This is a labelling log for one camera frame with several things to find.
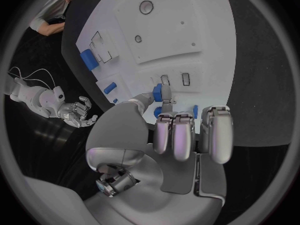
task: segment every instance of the black table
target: black table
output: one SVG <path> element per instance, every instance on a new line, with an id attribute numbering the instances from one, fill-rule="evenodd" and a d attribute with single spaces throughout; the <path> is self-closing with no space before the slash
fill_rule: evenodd
<path id="1" fill-rule="evenodd" d="M 66 14 L 62 55 L 89 96 L 105 112 L 113 106 L 80 57 L 76 41 L 100 0 L 73 0 Z M 229 0 L 236 29 L 236 65 L 227 105 L 234 145 L 263 147 L 291 141 L 295 94 L 289 62 L 274 30 L 248 0 Z"/>

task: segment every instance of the person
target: person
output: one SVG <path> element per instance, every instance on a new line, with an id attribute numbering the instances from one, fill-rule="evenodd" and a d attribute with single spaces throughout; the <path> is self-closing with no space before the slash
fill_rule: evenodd
<path id="1" fill-rule="evenodd" d="M 71 1 L 48 0 L 29 27 L 44 36 L 62 32 L 65 27 L 66 9 Z"/>

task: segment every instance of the black floor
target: black floor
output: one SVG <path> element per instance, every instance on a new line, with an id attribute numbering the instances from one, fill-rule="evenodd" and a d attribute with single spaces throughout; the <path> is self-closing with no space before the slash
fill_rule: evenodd
<path id="1" fill-rule="evenodd" d="M 19 67 L 23 75 L 40 68 L 48 69 L 56 85 L 63 89 L 66 102 L 71 103 L 78 101 L 79 96 L 88 95 L 61 55 L 61 40 L 61 33 L 45 37 L 28 29 L 11 66 Z M 43 71 L 32 77 L 49 85 L 52 82 Z M 42 86 L 36 81 L 28 84 Z M 24 175 L 70 188 L 83 200 L 98 191 L 95 184 L 98 174 L 88 167 L 85 160 L 85 142 L 91 127 L 78 129 L 58 118 L 43 118 L 8 96 L 5 98 L 5 114 L 11 147 Z M 94 106 L 89 114 L 100 116 L 103 112 Z M 224 166 L 227 199 L 216 225 L 228 224 L 260 197 L 280 168 L 287 149 L 288 145 L 234 148 L 232 159 Z M 287 199 L 278 211 L 283 206 L 288 206 Z"/>

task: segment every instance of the circular hole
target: circular hole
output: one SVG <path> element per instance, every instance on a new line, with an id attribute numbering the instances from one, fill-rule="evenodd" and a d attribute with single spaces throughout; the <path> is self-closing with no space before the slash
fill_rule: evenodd
<path id="1" fill-rule="evenodd" d="M 139 5 L 139 10 L 142 14 L 147 15 L 152 12 L 153 10 L 153 3 L 151 1 L 143 1 Z"/>
<path id="2" fill-rule="evenodd" d="M 142 42 L 141 36 L 137 35 L 137 36 L 135 37 L 135 41 L 136 41 L 137 43 L 141 43 L 141 42 Z"/>

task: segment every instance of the cable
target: cable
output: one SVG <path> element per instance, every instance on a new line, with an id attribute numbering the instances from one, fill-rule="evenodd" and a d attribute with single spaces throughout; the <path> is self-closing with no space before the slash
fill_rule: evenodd
<path id="1" fill-rule="evenodd" d="M 30 75 L 28 75 L 28 76 L 26 76 L 26 77 L 22 77 L 21 70 L 20 70 L 20 68 L 18 68 L 17 66 L 13 66 L 13 67 L 8 71 L 8 73 L 10 73 L 10 71 L 11 71 L 12 69 L 17 69 L 17 70 L 18 70 L 19 76 L 17 76 L 16 74 L 13 74 L 13 73 L 11 73 L 11 74 L 12 74 L 12 75 L 15 75 L 15 76 L 17 76 L 17 77 L 19 77 L 20 79 L 24 79 L 24 80 L 28 80 L 28 81 L 35 80 L 35 81 L 40 81 L 40 82 L 46 84 L 45 82 L 43 82 L 43 81 L 41 81 L 41 80 L 39 80 L 39 79 L 27 79 L 27 78 L 29 78 L 31 75 L 35 74 L 36 72 L 38 72 L 38 71 L 40 71 L 40 70 L 45 70 L 45 71 L 50 75 L 54 87 L 56 87 L 55 82 L 54 82 L 54 79 L 53 79 L 51 73 L 50 73 L 47 69 L 45 69 L 45 68 L 40 68 L 40 69 L 34 71 L 33 73 L 31 73 Z"/>
<path id="2" fill-rule="evenodd" d="M 27 80 L 27 81 L 39 81 L 39 82 L 42 82 L 43 84 L 45 84 L 45 85 L 49 88 L 49 90 L 51 90 L 51 88 L 48 86 L 48 84 L 45 83 L 45 82 L 42 81 L 42 80 L 39 80 L 39 79 L 27 79 L 27 78 L 20 77 L 20 76 L 14 74 L 14 73 L 12 73 L 12 72 L 8 72 L 8 73 L 11 74 L 11 75 L 15 75 L 15 76 L 18 77 L 19 79 L 23 79 L 23 80 Z"/>

